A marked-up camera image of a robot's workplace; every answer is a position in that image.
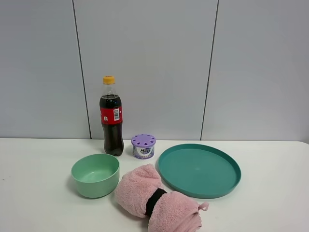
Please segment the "cola bottle with yellow cap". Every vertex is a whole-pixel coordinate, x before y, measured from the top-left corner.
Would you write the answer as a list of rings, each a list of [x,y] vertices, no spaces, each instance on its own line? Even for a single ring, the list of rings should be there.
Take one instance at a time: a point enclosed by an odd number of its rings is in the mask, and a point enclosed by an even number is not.
[[[122,102],[114,89],[113,76],[103,77],[104,90],[99,101],[101,124],[104,132],[104,150],[107,154],[120,156],[124,150],[122,137]]]

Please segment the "purple air freshener jar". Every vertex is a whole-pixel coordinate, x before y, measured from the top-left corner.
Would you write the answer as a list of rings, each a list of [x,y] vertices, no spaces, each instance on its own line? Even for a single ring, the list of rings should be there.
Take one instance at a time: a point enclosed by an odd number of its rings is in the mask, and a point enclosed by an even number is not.
[[[138,134],[132,137],[133,156],[137,159],[146,160],[154,156],[156,138],[150,134]]]

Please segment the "teal round plate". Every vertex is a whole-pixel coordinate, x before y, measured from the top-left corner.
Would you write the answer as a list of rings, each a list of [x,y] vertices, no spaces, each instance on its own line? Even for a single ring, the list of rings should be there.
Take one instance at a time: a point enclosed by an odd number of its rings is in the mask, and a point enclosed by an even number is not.
[[[168,148],[160,155],[157,168],[173,190],[199,199],[223,197],[241,180],[241,169],[232,157],[201,144]]]

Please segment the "light green bowl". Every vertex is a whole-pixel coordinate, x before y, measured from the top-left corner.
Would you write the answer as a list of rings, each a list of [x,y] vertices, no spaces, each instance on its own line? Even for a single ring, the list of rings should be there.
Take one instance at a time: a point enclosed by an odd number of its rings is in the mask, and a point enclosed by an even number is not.
[[[93,154],[78,160],[71,169],[77,192],[86,198],[110,194],[120,178],[119,160],[109,154]]]

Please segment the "black elastic band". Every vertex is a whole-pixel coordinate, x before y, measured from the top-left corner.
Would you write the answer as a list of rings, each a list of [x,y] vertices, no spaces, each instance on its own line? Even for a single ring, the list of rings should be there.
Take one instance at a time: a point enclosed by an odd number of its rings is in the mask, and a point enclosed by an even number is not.
[[[158,200],[167,192],[164,189],[160,189],[158,188],[153,195],[148,199],[147,203],[146,203],[146,212],[145,215],[148,217],[151,217],[154,207],[156,205],[156,203],[158,202]]]

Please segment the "pink rolled towel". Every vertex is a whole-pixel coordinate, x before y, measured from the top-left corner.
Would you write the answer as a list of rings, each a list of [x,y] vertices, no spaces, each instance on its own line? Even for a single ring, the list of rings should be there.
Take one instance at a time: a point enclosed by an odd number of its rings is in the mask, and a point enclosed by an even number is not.
[[[131,215],[148,218],[150,232],[195,232],[202,226],[199,212],[206,211],[207,202],[197,201],[177,192],[167,192],[156,203],[151,217],[145,215],[146,203],[158,189],[164,189],[154,165],[140,166],[123,175],[115,189],[116,202]]]

